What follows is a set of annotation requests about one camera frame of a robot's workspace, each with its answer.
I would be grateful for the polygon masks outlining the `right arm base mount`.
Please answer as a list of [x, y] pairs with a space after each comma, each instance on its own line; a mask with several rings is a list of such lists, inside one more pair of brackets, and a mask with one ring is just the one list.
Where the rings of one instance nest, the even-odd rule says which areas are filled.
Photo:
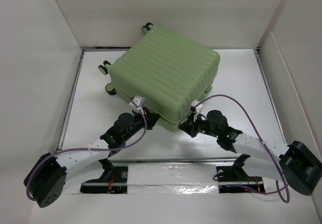
[[262, 177], [238, 174], [233, 166], [217, 166], [213, 180], [218, 183], [218, 192], [224, 193], [265, 193]]

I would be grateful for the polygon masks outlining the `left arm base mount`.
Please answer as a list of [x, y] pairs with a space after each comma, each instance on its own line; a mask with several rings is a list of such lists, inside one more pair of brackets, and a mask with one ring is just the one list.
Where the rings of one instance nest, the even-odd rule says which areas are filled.
[[83, 182], [80, 192], [83, 194], [126, 194], [127, 166], [114, 166], [108, 159], [99, 160], [103, 168], [100, 177]]

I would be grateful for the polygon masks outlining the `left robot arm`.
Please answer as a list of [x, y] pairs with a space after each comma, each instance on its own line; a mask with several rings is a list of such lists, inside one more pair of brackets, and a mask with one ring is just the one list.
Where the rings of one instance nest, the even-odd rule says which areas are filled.
[[112, 127], [88, 146], [43, 154], [23, 182], [27, 198], [40, 208], [51, 205], [61, 195], [72, 174], [136, 145], [159, 118], [159, 114], [147, 108], [122, 113]]

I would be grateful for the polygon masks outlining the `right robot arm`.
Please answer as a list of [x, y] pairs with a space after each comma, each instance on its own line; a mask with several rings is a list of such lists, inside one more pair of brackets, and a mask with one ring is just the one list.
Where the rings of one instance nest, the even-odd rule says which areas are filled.
[[215, 137], [222, 149], [239, 154], [232, 168], [238, 180], [255, 176], [286, 181], [293, 190], [310, 196], [321, 179], [321, 162], [304, 143], [260, 141], [230, 127], [218, 110], [208, 112], [205, 119], [192, 113], [179, 129], [191, 137], [199, 133]]

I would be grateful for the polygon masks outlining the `green hard-shell suitcase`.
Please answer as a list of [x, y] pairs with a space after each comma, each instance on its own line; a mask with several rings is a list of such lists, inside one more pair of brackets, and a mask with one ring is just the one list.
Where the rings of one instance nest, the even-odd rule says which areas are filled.
[[158, 123], [169, 131], [189, 116], [191, 103], [202, 101], [217, 75], [218, 52], [182, 34], [154, 25], [142, 27], [144, 36], [114, 63], [105, 60], [99, 71], [109, 75], [109, 94], [125, 101], [141, 96], [144, 107], [160, 115]]

